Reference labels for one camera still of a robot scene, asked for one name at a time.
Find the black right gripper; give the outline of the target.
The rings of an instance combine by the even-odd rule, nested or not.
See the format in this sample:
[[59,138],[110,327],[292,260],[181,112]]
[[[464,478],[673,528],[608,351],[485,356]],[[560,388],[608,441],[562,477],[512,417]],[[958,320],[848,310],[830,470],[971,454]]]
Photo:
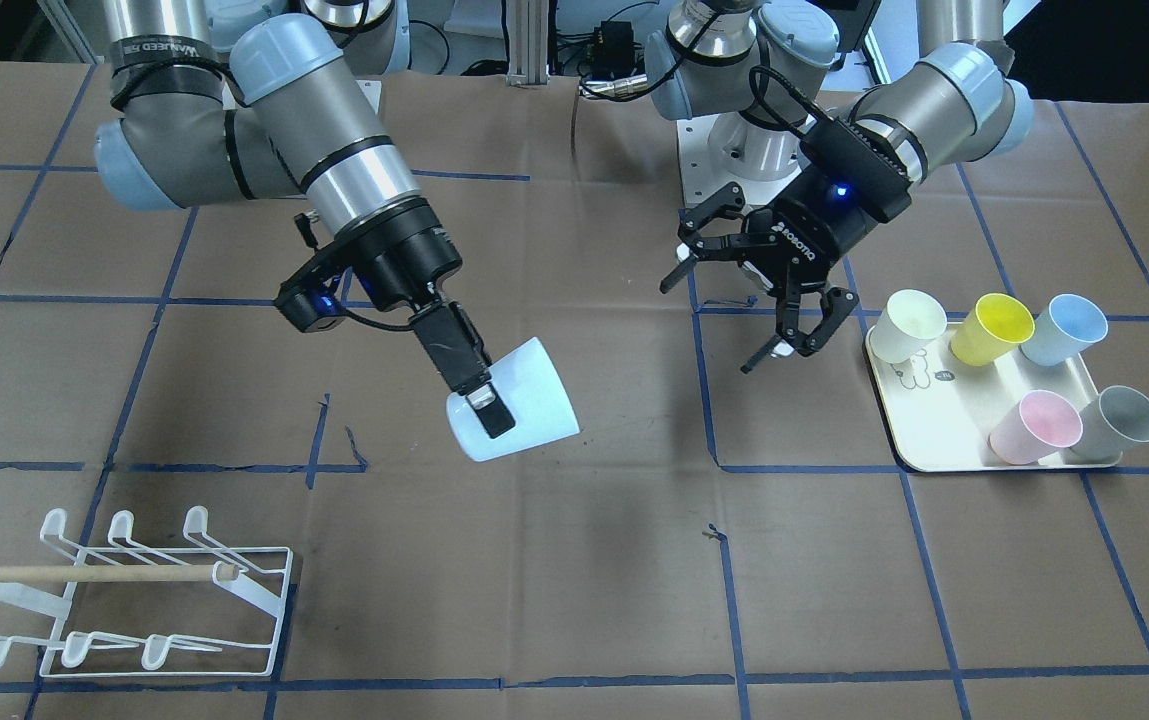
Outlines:
[[491,381],[489,354],[464,305],[433,304],[444,278],[458,272],[463,256],[426,200],[402,200],[375,217],[344,229],[333,240],[376,309],[423,310],[410,319],[429,359],[465,400],[487,438],[504,436],[515,416]]

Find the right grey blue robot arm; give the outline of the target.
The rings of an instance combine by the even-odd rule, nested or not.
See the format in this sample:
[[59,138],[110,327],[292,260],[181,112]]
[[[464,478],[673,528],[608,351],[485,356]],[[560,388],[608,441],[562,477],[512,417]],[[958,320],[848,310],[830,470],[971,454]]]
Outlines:
[[331,330],[350,318],[338,278],[355,274],[378,310],[409,307],[406,330],[484,433],[510,432],[481,336],[441,291],[463,260],[327,28],[272,15],[222,61],[200,1],[108,1],[106,13],[121,117],[98,129],[95,158],[111,196],[139,211],[304,196],[331,240],[298,220],[313,258],[273,305],[300,332]]

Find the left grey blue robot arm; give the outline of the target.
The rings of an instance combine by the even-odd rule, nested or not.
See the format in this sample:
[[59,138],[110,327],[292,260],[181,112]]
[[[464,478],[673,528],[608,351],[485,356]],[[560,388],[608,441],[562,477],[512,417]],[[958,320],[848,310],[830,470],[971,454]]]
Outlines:
[[726,179],[679,222],[671,291],[699,263],[735,263],[774,300],[766,357],[812,356],[858,297],[831,270],[911,206],[940,167],[1012,150],[1034,122],[1009,77],[1000,1],[921,1],[921,59],[843,108],[818,104],[842,56],[835,20],[810,1],[680,1],[643,46],[666,119],[714,117],[707,152]]

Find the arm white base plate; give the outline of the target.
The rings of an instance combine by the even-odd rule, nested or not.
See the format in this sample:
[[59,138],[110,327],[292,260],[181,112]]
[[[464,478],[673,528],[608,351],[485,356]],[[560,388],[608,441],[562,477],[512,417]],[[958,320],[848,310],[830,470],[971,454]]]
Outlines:
[[802,172],[799,138],[757,126],[743,111],[699,114],[676,119],[685,209],[697,208],[731,181],[751,206],[765,206]]

